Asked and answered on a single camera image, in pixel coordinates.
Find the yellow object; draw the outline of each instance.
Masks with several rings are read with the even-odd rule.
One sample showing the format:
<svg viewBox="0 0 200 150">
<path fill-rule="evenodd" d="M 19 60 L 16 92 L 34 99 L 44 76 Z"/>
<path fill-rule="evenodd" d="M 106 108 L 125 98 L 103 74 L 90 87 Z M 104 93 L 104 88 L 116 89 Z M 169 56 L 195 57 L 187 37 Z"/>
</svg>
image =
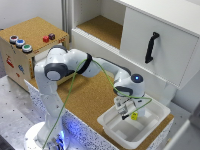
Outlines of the yellow object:
<svg viewBox="0 0 200 150">
<path fill-rule="evenodd" d="M 137 120 L 137 116 L 138 116 L 138 113 L 133 112 L 132 115 L 131 115 L 131 119 L 132 120 Z"/>
</svg>

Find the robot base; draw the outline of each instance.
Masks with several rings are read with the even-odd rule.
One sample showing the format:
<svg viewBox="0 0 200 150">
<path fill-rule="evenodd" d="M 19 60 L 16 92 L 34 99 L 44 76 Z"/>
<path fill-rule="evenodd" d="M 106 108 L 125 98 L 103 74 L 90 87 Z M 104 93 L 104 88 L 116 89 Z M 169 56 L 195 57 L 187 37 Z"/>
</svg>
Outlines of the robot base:
<svg viewBox="0 0 200 150">
<path fill-rule="evenodd" d="M 40 131 L 40 129 L 42 128 L 43 125 L 44 125 L 44 122 L 35 124 L 26 132 L 26 135 L 24 137 L 24 150 L 49 150 L 49 148 L 47 148 L 47 147 L 42 149 L 42 146 L 39 147 L 35 141 L 35 137 L 37 136 L 38 132 Z M 67 136 L 67 135 L 68 134 L 65 133 L 65 139 L 64 139 L 64 143 L 65 143 L 65 147 L 66 147 L 65 149 L 67 149 L 67 147 L 69 146 L 69 143 L 70 143 L 69 136 Z"/>
</svg>

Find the cabinet door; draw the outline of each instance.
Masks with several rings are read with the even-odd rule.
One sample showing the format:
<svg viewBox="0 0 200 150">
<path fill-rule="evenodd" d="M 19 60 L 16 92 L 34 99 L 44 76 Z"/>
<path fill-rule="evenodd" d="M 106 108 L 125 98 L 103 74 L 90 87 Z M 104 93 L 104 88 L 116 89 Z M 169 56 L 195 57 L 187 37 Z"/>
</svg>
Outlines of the cabinet door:
<svg viewBox="0 0 200 150">
<path fill-rule="evenodd" d="M 153 32 L 160 37 L 154 41 L 153 61 L 146 64 L 145 56 Z M 179 85 L 197 41 L 198 38 L 191 34 L 127 8 L 120 54 Z"/>
</svg>

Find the cable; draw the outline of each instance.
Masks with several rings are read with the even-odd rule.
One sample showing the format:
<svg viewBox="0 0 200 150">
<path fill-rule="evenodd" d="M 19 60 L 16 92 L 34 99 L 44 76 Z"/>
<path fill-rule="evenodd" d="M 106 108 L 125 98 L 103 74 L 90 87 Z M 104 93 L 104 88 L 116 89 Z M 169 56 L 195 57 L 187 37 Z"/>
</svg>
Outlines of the cable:
<svg viewBox="0 0 200 150">
<path fill-rule="evenodd" d="M 69 93 L 68 93 L 68 95 L 67 95 L 67 98 L 66 98 L 66 100 L 65 100 L 65 102 L 64 102 L 64 104 L 63 104 L 63 106 L 62 106 L 62 108 L 61 108 L 61 111 L 60 111 L 60 113 L 59 113 L 59 115 L 58 115 L 58 118 L 57 118 L 57 120 L 56 120 L 56 123 L 54 124 L 53 128 L 51 129 L 51 131 L 50 131 L 50 133 L 49 133 L 49 135 L 48 135 L 48 137 L 47 137 L 47 139 L 46 139 L 46 141 L 45 141 L 45 143 L 44 143 L 42 149 L 44 149 L 44 147 L 45 147 L 45 145 L 47 144 L 47 141 L 48 141 L 48 139 L 49 139 L 51 133 L 53 132 L 53 129 L 55 128 L 55 126 L 56 126 L 57 123 L 58 123 L 58 120 L 60 119 L 61 113 L 62 113 L 62 111 L 63 111 L 63 109 L 64 109 L 64 107 L 65 107 L 65 104 L 66 104 L 66 102 L 67 102 L 67 100 L 68 100 L 68 98 L 69 98 L 69 95 L 70 95 L 70 93 L 71 93 L 71 90 L 72 90 L 72 87 L 73 87 L 73 84 L 74 84 L 74 80 L 75 80 L 75 77 L 76 77 L 76 72 L 78 71 L 78 69 L 79 69 L 79 67 L 82 65 L 82 63 L 84 63 L 85 61 L 86 61 L 86 59 L 83 60 L 82 62 L 80 62 L 79 65 L 78 65 L 78 67 L 76 68 L 76 71 L 74 72 L 74 75 L 73 75 L 73 78 L 72 78 L 72 82 L 71 82 L 71 86 L 70 86 L 70 89 L 69 89 Z M 92 60 L 92 61 L 95 62 L 95 63 L 102 69 L 102 71 L 103 71 L 104 74 L 106 75 L 107 79 L 109 80 L 110 84 L 112 85 L 112 87 L 113 87 L 118 93 L 120 93 L 120 94 L 123 95 L 123 96 L 130 97 L 130 98 L 149 99 L 149 101 L 148 101 L 146 104 L 144 104 L 144 105 L 142 105 L 141 107 L 137 108 L 137 109 L 134 110 L 132 113 L 138 111 L 139 109 L 141 109 L 142 107 L 146 106 L 147 104 L 149 104 L 149 103 L 152 101 L 152 99 L 151 99 L 151 98 L 148 98 L 148 97 L 134 97 L 134 96 L 126 95 L 126 94 L 124 94 L 124 93 L 118 91 L 118 90 L 114 87 L 113 83 L 110 81 L 110 78 L 109 78 L 109 76 L 107 75 L 107 73 L 106 73 L 106 71 L 104 70 L 104 68 L 103 68 L 98 62 L 96 62 L 95 60 Z"/>
</svg>

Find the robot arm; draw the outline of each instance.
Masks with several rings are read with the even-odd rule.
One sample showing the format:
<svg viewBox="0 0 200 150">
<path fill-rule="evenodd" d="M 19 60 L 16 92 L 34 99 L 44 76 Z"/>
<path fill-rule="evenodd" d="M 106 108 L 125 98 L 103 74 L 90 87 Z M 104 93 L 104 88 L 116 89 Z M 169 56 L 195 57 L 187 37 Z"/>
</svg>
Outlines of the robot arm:
<svg viewBox="0 0 200 150">
<path fill-rule="evenodd" d="M 49 51 L 46 62 L 43 65 L 44 70 L 41 72 L 41 74 L 43 74 L 43 76 L 45 75 L 46 79 L 42 79 L 42 81 L 38 83 L 40 92 L 47 95 L 55 93 L 57 90 L 55 81 L 67 76 L 70 70 L 75 71 L 79 63 L 85 59 L 88 59 L 89 62 L 84 62 L 78 70 L 78 72 L 81 72 L 83 76 L 90 78 L 97 75 L 101 71 L 101 68 L 95 62 L 91 61 L 94 60 L 98 62 L 106 71 L 111 72 L 114 75 L 114 87 L 118 91 L 128 96 L 144 96 L 144 81 L 141 75 L 131 75 L 131 72 L 127 68 L 118 66 L 112 62 L 109 62 L 108 60 L 91 57 L 89 54 L 77 49 L 67 51 L 65 47 L 58 45 L 54 46 Z M 126 107 L 126 103 L 128 101 L 132 101 L 136 108 L 141 107 L 145 103 L 142 99 L 130 99 L 124 97 L 116 90 L 114 90 L 114 92 L 118 95 L 118 97 L 114 99 L 116 109 L 122 116 L 128 113 L 128 109 Z M 138 111 L 138 116 L 144 116 L 144 113 L 145 108 L 141 108 Z"/>
</svg>

